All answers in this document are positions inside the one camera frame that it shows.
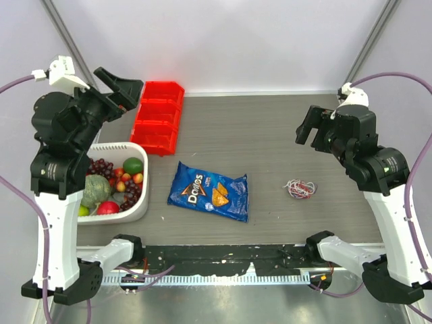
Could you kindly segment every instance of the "red apple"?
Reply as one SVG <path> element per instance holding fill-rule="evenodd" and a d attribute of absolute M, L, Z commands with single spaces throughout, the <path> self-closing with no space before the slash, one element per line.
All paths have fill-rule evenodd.
<path fill-rule="evenodd" d="M 122 175 L 124 175 L 124 170 L 122 167 L 118 167 L 117 169 L 114 169 L 114 174 L 116 178 L 120 178 Z"/>
<path fill-rule="evenodd" d="M 124 190 L 126 190 L 126 185 L 124 184 L 124 182 L 119 181 L 116 185 L 115 185 L 115 189 L 118 192 L 124 192 Z"/>
<path fill-rule="evenodd" d="M 125 173 L 124 175 L 121 176 L 120 180 L 123 182 L 126 182 L 128 180 L 130 180 L 132 177 L 130 176 L 130 174 Z"/>
<path fill-rule="evenodd" d="M 142 176 L 142 173 L 137 173 L 134 175 L 133 180 L 136 184 L 140 184 L 143 181 L 144 177 Z"/>
<path fill-rule="evenodd" d="M 120 207 L 115 202 L 104 201 L 99 205 L 97 209 L 97 215 L 116 214 L 119 211 Z"/>

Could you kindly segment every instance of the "red storage bin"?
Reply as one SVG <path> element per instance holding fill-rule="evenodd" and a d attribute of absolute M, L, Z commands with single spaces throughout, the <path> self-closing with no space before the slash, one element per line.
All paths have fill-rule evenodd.
<path fill-rule="evenodd" d="M 168 122 L 144 121 L 132 130 L 130 142 L 140 145 L 147 154 L 175 154 L 178 131 Z"/>
<path fill-rule="evenodd" d="M 165 103 L 176 105 L 178 108 L 183 106 L 184 89 L 176 82 L 156 82 L 147 81 L 141 103 L 155 99 L 165 100 Z"/>
<path fill-rule="evenodd" d="M 182 110 L 176 105 L 167 103 L 166 100 L 153 99 L 142 103 L 136 114 L 137 122 L 168 122 L 178 129 Z"/>
<path fill-rule="evenodd" d="M 176 153 L 184 89 L 175 82 L 146 82 L 130 142 L 147 154 Z"/>

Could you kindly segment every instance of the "lime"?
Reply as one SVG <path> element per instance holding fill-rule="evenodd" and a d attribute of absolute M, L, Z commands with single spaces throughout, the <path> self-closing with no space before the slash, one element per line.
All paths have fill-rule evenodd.
<path fill-rule="evenodd" d="M 133 176 L 134 174 L 141 173 L 144 170 L 144 163 L 136 157 L 130 157 L 123 162 L 123 169 L 126 173 Z"/>
<path fill-rule="evenodd" d="M 78 216 L 89 216 L 90 215 L 90 209 L 88 209 L 85 206 L 80 205 L 80 210 L 78 211 Z"/>

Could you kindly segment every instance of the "white basket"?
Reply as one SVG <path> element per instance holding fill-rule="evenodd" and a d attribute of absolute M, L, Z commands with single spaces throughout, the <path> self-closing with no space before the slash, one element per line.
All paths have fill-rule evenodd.
<path fill-rule="evenodd" d="M 144 182 L 141 197 L 131 209 L 117 214 L 82 216 L 78 218 L 78 225 L 126 223 L 140 219 L 149 206 L 149 160 L 144 149 L 131 142 L 100 143 L 93 144 L 87 154 L 94 160 L 104 159 L 112 162 L 114 168 L 121 167 L 124 160 L 130 157 L 137 157 L 144 163 Z"/>

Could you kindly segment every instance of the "chip bag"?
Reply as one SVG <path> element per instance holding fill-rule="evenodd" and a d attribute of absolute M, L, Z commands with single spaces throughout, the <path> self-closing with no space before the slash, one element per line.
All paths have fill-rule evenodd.
<path fill-rule="evenodd" d="M 168 204 L 248 222 L 247 175 L 231 179 L 178 163 Z"/>

